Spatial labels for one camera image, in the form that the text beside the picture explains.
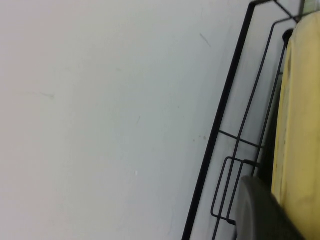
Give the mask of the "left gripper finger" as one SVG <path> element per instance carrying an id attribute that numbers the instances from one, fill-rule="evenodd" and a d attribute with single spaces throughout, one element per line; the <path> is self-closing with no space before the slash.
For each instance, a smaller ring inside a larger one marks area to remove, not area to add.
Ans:
<path id="1" fill-rule="evenodd" d="M 303 240 L 273 194 L 257 177 L 239 183 L 235 214 L 238 240 Z"/>

